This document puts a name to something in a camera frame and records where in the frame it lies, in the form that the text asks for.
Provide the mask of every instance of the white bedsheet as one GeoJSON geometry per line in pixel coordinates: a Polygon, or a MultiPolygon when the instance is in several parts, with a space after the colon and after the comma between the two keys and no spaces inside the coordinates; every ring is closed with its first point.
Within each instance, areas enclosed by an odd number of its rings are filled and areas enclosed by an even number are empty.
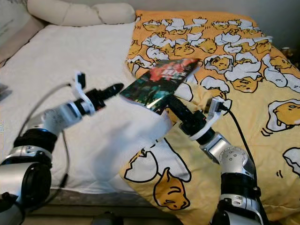
{"type": "MultiPolygon", "coordinates": [[[[0,69],[1,82],[12,90],[0,101],[0,119],[4,120],[1,161],[35,103],[51,88],[71,81],[74,70],[86,73],[86,90],[103,89],[117,82],[128,86],[133,81],[123,71],[133,27],[134,23],[81,28],[50,25],[0,69]]],[[[70,99],[74,97],[66,88],[53,95],[39,111],[70,99]]],[[[133,191],[120,178],[120,167],[171,128],[165,114],[158,116],[120,96],[106,104],[93,117],[85,116],[66,130],[71,156],[68,190],[92,194],[133,191]]],[[[56,186],[66,166],[61,136],[52,162],[52,185],[56,186]]]]}

